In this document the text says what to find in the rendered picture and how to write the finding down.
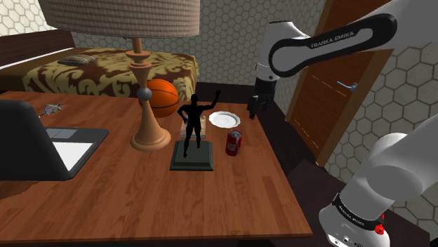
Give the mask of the white plate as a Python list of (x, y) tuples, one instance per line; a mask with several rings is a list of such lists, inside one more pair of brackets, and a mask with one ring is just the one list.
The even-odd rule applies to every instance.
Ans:
[(210, 114), (208, 120), (219, 128), (235, 128), (241, 123), (236, 114), (224, 111)]

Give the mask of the black laptop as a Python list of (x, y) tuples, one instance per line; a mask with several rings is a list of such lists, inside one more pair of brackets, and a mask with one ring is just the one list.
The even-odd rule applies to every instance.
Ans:
[(45, 127), (29, 103), (0, 100), (0, 180), (70, 180), (108, 134), (99, 128)]

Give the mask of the bed with brown patterned cover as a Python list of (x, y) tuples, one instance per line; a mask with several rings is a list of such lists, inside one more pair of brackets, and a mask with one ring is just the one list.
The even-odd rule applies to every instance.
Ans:
[[(98, 60), (85, 66), (58, 61), (70, 55)], [(0, 91), (130, 97), (140, 85), (124, 49), (77, 48), (70, 32), (51, 30), (0, 36)]]

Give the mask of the black figure statue green base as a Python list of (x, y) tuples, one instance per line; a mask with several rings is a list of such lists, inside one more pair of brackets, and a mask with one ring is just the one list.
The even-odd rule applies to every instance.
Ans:
[(220, 94), (221, 90), (215, 92), (215, 99), (210, 105), (199, 105), (197, 95), (193, 94), (191, 103), (178, 109), (186, 124), (185, 139), (175, 142), (171, 171), (213, 171), (213, 144), (201, 139), (201, 115), (203, 111), (215, 107)]

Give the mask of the striped olive pillow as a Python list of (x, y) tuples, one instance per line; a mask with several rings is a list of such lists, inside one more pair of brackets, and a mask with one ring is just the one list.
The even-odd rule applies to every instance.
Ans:
[(97, 60), (98, 60), (97, 58), (90, 55), (76, 54), (60, 59), (58, 61), (58, 64), (67, 65), (67, 66), (85, 66)]

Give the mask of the small grey metal ornament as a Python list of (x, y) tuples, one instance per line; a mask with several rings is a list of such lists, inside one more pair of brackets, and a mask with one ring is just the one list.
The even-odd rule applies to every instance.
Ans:
[(47, 104), (44, 106), (44, 108), (42, 110), (37, 112), (37, 114), (39, 115), (39, 118), (41, 118), (42, 116), (45, 116), (45, 115), (55, 114), (56, 112), (58, 112), (62, 109), (61, 106), (62, 106), (62, 103)]

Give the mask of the orange basketball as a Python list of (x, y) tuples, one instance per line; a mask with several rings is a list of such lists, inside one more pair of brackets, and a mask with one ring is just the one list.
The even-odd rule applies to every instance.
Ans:
[(146, 117), (168, 117), (179, 105), (177, 89), (163, 79), (148, 81), (145, 88), (137, 90), (137, 97), (142, 105), (142, 114)]

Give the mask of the wooden table lamp beige shade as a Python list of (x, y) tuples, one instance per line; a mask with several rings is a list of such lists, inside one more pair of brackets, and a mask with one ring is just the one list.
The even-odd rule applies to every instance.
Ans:
[(51, 27), (84, 34), (120, 36), (132, 41), (126, 55), (140, 88), (142, 117), (131, 146), (139, 151), (155, 151), (171, 140), (152, 112), (147, 87), (150, 52), (142, 49), (141, 39), (189, 37), (199, 34), (200, 0), (38, 0), (45, 21)]

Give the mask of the red drink can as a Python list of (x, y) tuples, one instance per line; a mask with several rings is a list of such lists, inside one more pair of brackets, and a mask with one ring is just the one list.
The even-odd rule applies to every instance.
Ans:
[(233, 130), (227, 134), (225, 152), (229, 156), (236, 156), (240, 152), (242, 134), (240, 131)]

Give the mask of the wooden desk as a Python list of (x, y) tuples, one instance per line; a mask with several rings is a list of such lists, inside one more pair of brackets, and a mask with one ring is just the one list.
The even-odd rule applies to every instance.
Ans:
[(227, 129), (206, 127), (213, 170), (172, 171), (173, 146), (139, 152), (134, 98), (9, 91), (35, 109), (63, 108), (46, 126), (106, 128), (108, 136), (75, 178), (0, 182), (0, 243), (122, 242), (186, 239), (303, 238), (312, 230), (259, 121), (243, 104), (219, 103), (241, 119), (237, 156), (226, 154)]

